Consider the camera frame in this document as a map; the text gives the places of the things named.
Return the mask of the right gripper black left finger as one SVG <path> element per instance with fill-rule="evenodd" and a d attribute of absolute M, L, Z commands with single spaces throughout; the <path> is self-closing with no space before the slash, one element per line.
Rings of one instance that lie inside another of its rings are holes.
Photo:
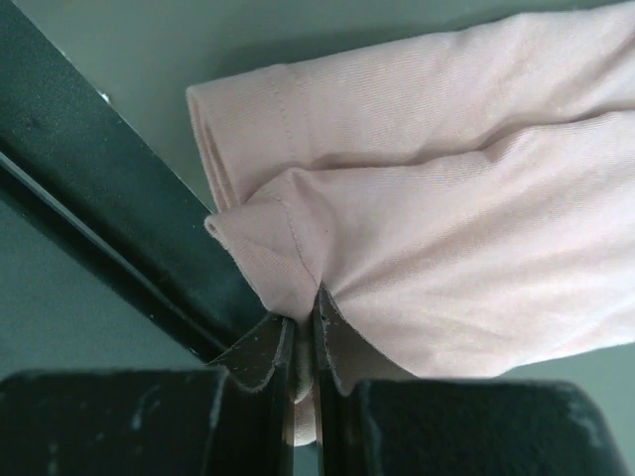
<path fill-rule="evenodd" d="M 294 337 L 271 314 L 202 369 L 14 374 L 1 384 L 1 471 L 289 475 Z"/>

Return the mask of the pink printed t-shirt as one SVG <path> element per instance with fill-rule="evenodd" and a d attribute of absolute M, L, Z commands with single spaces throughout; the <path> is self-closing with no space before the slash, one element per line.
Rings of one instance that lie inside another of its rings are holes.
<path fill-rule="evenodd" d="M 634 5 L 525 13 L 187 91 L 205 225 L 272 312 L 487 378 L 634 339 Z"/>

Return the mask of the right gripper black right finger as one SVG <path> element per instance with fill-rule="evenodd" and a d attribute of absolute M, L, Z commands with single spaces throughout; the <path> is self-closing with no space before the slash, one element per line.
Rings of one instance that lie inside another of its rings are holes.
<path fill-rule="evenodd" d="M 416 379 L 342 317 L 313 309 L 324 475 L 625 475 L 595 402 L 562 381 Z"/>

